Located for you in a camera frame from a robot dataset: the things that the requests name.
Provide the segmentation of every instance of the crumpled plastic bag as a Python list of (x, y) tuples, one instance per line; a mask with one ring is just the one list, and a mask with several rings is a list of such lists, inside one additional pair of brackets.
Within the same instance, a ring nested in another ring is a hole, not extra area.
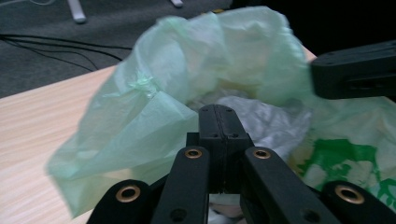
[[(376, 178), (362, 179), (366, 188), (394, 203), (395, 190), (381, 184), (388, 181), (389, 186), (396, 177), (395, 104), (381, 97), (319, 99), (312, 92), (303, 47), (286, 18), (267, 7), (247, 7), (191, 20), (164, 18), (142, 34), (132, 54), (93, 96), (78, 131), (49, 160), (49, 174), (72, 215), (94, 208), (121, 180), (150, 184), (166, 175), (186, 133), (198, 131), (197, 114), (186, 105), (218, 89), (245, 91), (275, 106), (294, 98), (312, 109), (307, 137), (290, 154), (290, 166), (307, 183), (332, 176), (331, 169), (313, 168), (323, 165), (313, 159), (332, 148), (321, 147), (317, 155), (318, 141), (342, 139), (374, 147), (372, 156), (363, 159), (375, 162), (375, 168), (357, 172), (376, 172)], [(339, 153), (335, 158), (343, 157), (339, 148), (333, 151)]]

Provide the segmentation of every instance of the carpeted floor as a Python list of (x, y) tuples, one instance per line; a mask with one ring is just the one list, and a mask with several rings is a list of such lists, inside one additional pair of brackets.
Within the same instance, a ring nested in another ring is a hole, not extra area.
[[(10, 0), (0, 0), (0, 6), (8, 1)], [(132, 48), (136, 39), (159, 18), (174, 15), (189, 19), (217, 8), (227, 8), (231, 4), (231, 0), (184, 0), (183, 8), (176, 8), (169, 0), (80, 1), (88, 19), (84, 24), (73, 21), (66, 0), (55, 0), (49, 6), (40, 6), (30, 1), (1, 6), (0, 34), (40, 35)], [(23, 40), (69, 45), (32, 38)], [(35, 49), (22, 49), (15, 45)], [(105, 51), (121, 59), (131, 52), (128, 49), (82, 47)], [(118, 62), (119, 60), (105, 54), (83, 49), (0, 40), (0, 98), (80, 76), (90, 70), (105, 68)]]

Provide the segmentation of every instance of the light wood tabletop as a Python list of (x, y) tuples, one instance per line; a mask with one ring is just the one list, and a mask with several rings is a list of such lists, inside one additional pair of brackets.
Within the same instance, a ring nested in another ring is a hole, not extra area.
[[(305, 51), (307, 60), (315, 56)], [(85, 223), (72, 219), (45, 165), (78, 128), (109, 67), (0, 99), (0, 223)]]

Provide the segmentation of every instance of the green plastic bag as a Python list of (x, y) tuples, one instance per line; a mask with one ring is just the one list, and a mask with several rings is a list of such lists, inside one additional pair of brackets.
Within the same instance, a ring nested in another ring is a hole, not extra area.
[(315, 176), (312, 166), (322, 165), (313, 160), (321, 140), (375, 148), (364, 159), (375, 162), (379, 178), (370, 179), (367, 189), (378, 191), (396, 176), (396, 106), (380, 97), (319, 99), (286, 18), (267, 7), (247, 7), (189, 21), (164, 18), (142, 34), (92, 98), (78, 131), (49, 160), (49, 174), (72, 215), (94, 208), (121, 180), (150, 184), (166, 175), (186, 133), (198, 131), (197, 114), (186, 105), (217, 89), (244, 91), (271, 105), (294, 98), (313, 109), (306, 140), (290, 157), (307, 183)]

